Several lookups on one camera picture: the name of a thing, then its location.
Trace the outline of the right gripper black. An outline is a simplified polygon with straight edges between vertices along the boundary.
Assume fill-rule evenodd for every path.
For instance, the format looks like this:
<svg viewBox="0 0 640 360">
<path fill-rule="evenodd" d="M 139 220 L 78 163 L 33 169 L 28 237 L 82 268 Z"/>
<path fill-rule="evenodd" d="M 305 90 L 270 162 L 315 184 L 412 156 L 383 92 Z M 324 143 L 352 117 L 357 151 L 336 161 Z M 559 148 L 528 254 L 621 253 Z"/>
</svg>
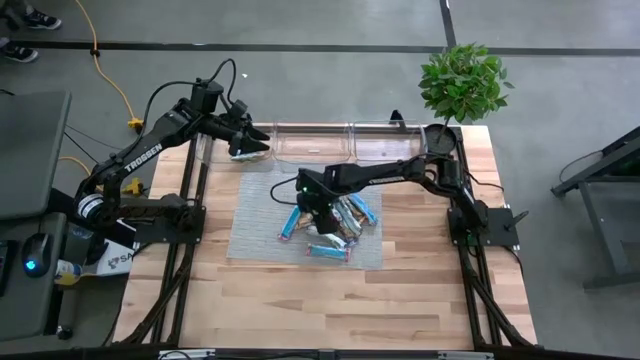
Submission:
<svg viewBox="0 0 640 360">
<path fill-rule="evenodd" d="M 347 195 L 348 192 L 340 188 L 338 178 L 346 165 L 330 165 L 325 171 L 320 173 L 309 168 L 299 168 L 295 189 L 297 191 L 297 206 L 302 212 L 312 213 L 326 207 L 331 201 L 340 196 Z M 326 214 L 314 212 L 313 222 L 319 234 L 326 233 Z M 336 209 L 332 209 L 329 214 L 328 232 L 337 233 L 341 230 L 342 217 Z"/>
</svg>

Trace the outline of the grey side desk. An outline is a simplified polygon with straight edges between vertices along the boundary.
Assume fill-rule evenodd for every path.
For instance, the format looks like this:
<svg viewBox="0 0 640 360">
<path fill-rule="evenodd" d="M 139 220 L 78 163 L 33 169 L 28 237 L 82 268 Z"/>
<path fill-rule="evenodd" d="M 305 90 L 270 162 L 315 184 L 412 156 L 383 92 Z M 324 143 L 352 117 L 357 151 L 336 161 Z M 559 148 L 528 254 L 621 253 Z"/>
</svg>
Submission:
<svg viewBox="0 0 640 360">
<path fill-rule="evenodd" d="M 70 103 L 65 91 L 0 95 L 0 241 L 14 243 L 0 295 L 0 342 L 55 330 L 53 278 L 67 217 L 48 205 Z M 44 276 L 30 278 L 21 250 L 39 232 L 53 237 L 51 264 Z"/>
</svg>

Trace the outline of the yellow and white bottle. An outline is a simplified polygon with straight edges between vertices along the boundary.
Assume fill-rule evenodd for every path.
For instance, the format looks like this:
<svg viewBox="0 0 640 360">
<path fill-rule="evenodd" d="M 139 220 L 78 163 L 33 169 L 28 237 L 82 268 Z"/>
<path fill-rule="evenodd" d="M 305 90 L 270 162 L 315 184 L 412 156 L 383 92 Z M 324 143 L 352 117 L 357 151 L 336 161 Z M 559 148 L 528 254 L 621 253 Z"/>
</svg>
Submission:
<svg viewBox="0 0 640 360">
<path fill-rule="evenodd" d="M 59 259 L 56 265 L 54 283 L 60 286 L 72 286 L 82 277 L 81 265 Z"/>
</svg>

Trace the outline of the dark metal cart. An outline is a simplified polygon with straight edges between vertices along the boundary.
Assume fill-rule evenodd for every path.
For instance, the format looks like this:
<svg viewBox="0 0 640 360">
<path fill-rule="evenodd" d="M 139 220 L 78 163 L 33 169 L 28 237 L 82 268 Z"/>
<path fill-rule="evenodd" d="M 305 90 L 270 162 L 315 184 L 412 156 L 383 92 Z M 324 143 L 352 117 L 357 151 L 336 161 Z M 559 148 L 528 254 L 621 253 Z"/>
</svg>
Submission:
<svg viewBox="0 0 640 360">
<path fill-rule="evenodd" d="M 594 234 L 603 248 L 609 272 L 583 283 L 586 290 L 640 284 L 625 247 L 640 247 L 640 126 L 594 154 L 592 164 L 559 179 L 551 189 L 557 198 L 577 190 Z"/>
</svg>

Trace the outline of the green potted plant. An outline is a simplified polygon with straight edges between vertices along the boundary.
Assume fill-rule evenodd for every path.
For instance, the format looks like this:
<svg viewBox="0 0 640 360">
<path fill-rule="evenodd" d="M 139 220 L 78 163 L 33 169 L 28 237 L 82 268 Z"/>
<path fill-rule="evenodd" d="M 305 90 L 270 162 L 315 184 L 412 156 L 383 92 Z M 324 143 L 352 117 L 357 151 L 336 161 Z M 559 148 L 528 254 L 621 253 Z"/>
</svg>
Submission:
<svg viewBox="0 0 640 360">
<path fill-rule="evenodd" d="M 474 123 L 508 106 L 508 71 L 502 59 L 475 43 L 456 45 L 432 54 L 421 66 L 418 83 L 424 107 L 440 124 L 421 131 L 425 150 L 420 157 L 429 162 L 446 160 L 457 147 L 450 123 Z"/>
</svg>

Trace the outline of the black computer mouse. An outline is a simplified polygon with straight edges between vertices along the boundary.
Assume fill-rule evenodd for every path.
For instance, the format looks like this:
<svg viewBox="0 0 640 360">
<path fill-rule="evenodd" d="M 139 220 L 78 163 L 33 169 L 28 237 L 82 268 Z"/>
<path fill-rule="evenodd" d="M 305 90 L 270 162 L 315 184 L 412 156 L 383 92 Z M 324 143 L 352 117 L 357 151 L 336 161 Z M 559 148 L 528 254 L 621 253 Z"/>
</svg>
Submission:
<svg viewBox="0 0 640 360">
<path fill-rule="evenodd" d="M 35 233 L 28 237 L 21 250 L 21 262 L 30 278 L 44 276 L 51 264 L 53 237 L 48 233 Z"/>
</svg>

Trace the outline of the grey woven placemat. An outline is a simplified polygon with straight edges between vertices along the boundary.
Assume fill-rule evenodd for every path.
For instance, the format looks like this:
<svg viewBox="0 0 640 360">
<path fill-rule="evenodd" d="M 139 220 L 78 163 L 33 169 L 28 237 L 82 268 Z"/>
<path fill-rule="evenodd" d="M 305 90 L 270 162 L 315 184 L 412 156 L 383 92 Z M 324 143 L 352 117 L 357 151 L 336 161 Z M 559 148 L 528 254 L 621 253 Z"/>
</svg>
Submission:
<svg viewBox="0 0 640 360">
<path fill-rule="evenodd" d="M 376 225 L 364 223 L 363 233 L 351 248 L 348 262 L 309 257 L 309 244 L 331 246 L 296 229 L 288 241 L 278 239 L 293 207 L 296 191 L 287 180 L 293 175 L 279 171 L 248 172 L 242 175 L 238 204 L 234 213 L 227 256 L 233 259 L 271 261 L 295 265 L 337 266 L 365 270 L 383 267 L 383 229 L 381 190 L 371 187 L 360 196 L 379 219 Z"/>
</svg>

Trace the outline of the blue wrapper granola bar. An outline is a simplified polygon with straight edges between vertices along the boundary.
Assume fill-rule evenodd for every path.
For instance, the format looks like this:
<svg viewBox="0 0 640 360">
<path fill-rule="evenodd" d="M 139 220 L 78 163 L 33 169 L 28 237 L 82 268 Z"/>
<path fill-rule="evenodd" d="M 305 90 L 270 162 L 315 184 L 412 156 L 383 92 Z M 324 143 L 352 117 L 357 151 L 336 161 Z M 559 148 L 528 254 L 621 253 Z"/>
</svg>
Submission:
<svg viewBox="0 0 640 360">
<path fill-rule="evenodd" d="M 337 199 L 334 201 L 333 207 L 340 215 L 341 226 L 345 229 L 348 236 L 352 238 L 359 237 L 362 233 L 362 228 L 348 205 L 342 199 Z"/>
<path fill-rule="evenodd" d="M 323 245 L 309 244 L 307 246 L 306 255 L 309 257 L 323 257 L 348 262 L 351 257 L 351 250 L 349 248 L 342 249 Z"/>
<path fill-rule="evenodd" d="M 360 214 L 360 218 L 363 221 L 369 225 L 376 225 L 378 223 L 377 216 L 358 193 L 350 194 L 348 200 L 356 209 L 356 212 Z"/>
<path fill-rule="evenodd" d="M 281 228 L 281 232 L 278 235 L 279 240 L 288 241 L 291 238 L 293 232 L 296 230 L 300 216 L 301 211 L 298 206 L 295 206 L 290 212 L 283 227 Z"/>
</svg>

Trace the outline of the white printed cardboard box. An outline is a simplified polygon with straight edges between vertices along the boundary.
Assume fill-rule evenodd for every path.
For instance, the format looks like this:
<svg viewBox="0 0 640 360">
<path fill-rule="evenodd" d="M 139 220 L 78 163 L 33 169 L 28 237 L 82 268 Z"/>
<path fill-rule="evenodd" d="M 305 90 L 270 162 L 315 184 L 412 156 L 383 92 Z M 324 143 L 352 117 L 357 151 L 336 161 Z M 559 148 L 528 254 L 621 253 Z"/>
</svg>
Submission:
<svg viewBox="0 0 640 360">
<path fill-rule="evenodd" d="M 100 277 L 128 274 L 132 268 L 134 250 L 106 240 L 105 252 L 96 263 L 95 274 Z"/>
</svg>

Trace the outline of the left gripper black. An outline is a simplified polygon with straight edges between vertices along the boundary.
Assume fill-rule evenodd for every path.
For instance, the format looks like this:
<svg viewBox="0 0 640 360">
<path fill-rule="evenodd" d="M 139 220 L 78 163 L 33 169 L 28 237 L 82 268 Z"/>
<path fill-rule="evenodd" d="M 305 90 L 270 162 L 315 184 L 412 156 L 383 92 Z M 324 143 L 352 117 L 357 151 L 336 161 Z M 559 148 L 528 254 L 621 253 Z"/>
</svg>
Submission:
<svg viewBox="0 0 640 360">
<path fill-rule="evenodd" d="M 229 144 L 228 153 L 231 156 L 240 156 L 255 152 L 264 152 L 270 146 L 261 142 L 270 140 L 270 136 L 253 126 L 248 126 L 248 117 L 234 118 L 228 115 L 215 117 L 218 126 L 215 137 Z"/>
</svg>

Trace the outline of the silver wrapper granola bar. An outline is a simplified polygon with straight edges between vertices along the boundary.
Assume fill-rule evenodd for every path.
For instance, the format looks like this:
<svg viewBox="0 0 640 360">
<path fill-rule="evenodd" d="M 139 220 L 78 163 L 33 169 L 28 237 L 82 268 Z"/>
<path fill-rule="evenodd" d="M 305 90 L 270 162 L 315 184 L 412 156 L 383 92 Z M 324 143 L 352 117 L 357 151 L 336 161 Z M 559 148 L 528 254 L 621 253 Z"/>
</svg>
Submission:
<svg viewBox="0 0 640 360">
<path fill-rule="evenodd" d="M 323 241 L 325 241 L 327 244 L 331 245 L 334 248 L 337 249 L 345 249 L 347 246 L 347 243 L 342 240 L 340 237 L 338 237 L 337 235 L 328 233 L 328 234 L 320 234 L 317 230 L 317 228 L 314 225 L 311 225 L 309 227 L 306 228 L 306 233 L 308 235 L 311 236 L 315 236 Z"/>
</svg>

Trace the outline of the person's shoe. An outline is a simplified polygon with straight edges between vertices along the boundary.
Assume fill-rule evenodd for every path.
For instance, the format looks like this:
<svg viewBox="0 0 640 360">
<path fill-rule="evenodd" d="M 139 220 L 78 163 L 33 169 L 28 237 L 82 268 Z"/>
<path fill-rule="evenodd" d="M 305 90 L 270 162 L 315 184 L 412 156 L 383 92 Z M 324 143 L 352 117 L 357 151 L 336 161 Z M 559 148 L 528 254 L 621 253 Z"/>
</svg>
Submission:
<svg viewBox="0 0 640 360">
<path fill-rule="evenodd" d="M 35 30 L 57 30 L 62 26 L 62 21 L 54 16 L 47 15 L 35 8 L 22 16 L 25 25 Z"/>
<path fill-rule="evenodd" d="M 31 63 L 39 57 L 39 53 L 35 49 L 23 47 L 14 42 L 8 42 L 0 47 L 0 54 L 18 63 Z"/>
</svg>

